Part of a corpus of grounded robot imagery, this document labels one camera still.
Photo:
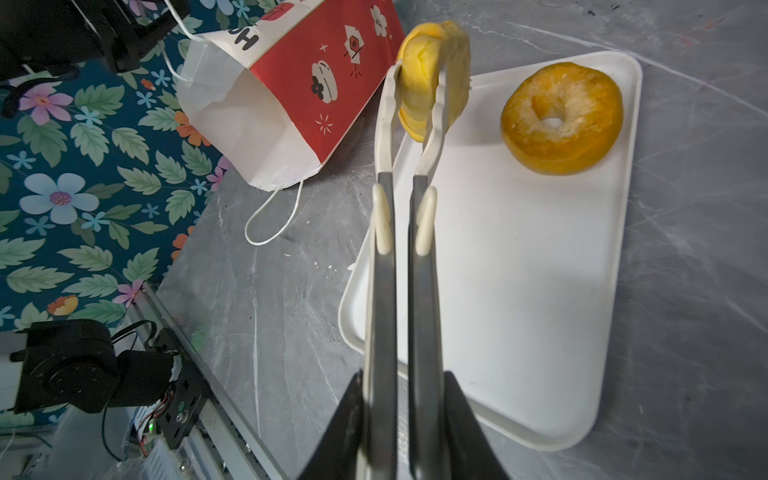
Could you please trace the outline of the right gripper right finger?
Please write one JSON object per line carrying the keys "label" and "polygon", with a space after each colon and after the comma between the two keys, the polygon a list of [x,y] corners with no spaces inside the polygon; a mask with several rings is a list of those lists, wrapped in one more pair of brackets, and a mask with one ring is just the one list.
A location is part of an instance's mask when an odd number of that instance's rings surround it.
{"label": "right gripper right finger", "polygon": [[444,408],[451,478],[509,479],[450,371],[444,373]]}

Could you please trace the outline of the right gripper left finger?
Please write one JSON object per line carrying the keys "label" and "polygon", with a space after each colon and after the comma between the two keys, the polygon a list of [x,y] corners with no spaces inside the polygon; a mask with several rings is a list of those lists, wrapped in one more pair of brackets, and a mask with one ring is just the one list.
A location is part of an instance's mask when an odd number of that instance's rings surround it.
{"label": "right gripper left finger", "polygon": [[299,480],[349,480],[356,477],[363,434],[363,371],[356,372]]}

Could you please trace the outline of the metal tongs with cream tips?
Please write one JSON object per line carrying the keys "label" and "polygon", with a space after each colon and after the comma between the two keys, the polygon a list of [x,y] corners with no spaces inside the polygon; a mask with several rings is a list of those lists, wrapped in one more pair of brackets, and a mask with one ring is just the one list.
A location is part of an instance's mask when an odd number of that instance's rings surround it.
{"label": "metal tongs with cream tips", "polygon": [[369,231],[369,284],[360,479],[393,479],[397,471],[398,373],[407,371],[408,443],[416,479],[450,476],[444,406],[444,368],[437,278],[437,189],[432,181],[448,129],[448,78],[440,68],[422,152],[396,200],[394,132],[404,96],[402,64],[385,77],[375,132],[373,210]]}

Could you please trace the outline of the yellow fake bagel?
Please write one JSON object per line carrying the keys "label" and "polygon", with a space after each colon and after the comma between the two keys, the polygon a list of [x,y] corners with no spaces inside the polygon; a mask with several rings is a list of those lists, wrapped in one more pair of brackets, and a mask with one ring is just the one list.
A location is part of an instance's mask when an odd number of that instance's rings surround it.
{"label": "yellow fake bagel", "polygon": [[524,80],[500,117],[502,139],[529,170],[543,175],[581,173],[601,161],[623,127],[617,83],[573,62],[548,65]]}

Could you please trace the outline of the red white paper bag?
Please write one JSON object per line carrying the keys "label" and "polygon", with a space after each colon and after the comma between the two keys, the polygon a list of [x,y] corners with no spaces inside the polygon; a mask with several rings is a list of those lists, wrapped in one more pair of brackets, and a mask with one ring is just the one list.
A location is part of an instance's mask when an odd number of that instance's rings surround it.
{"label": "red white paper bag", "polygon": [[403,39],[391,1],[285,1],[193,35],[177,99],[246,183],[276,193],[322,169]]}

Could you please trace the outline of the yellow fake ring bread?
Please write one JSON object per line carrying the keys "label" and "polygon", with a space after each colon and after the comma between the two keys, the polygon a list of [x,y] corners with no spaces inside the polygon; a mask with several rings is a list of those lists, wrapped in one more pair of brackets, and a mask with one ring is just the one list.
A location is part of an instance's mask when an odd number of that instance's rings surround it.
{"label": "yellow fake ring bread", "polygon": [[399,119],[410,137],[422,142],[435,103],[439,73],[447,68],[448,116],[454,123],[463,113],[470,92],[470,40],[455,22],[423,23],[411,30],[398,52]]}

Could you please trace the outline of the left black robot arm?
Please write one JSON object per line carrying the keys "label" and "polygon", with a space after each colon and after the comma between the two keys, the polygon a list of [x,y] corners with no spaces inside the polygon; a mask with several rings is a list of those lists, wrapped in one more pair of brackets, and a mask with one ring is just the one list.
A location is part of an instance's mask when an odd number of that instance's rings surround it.
{"label": "left black robot arm", "polygon": [[164,396],[114,343],[221,174],[176,92],[203,23],[186,1],[1,5],[1,329],[20,374],[5,439]]}

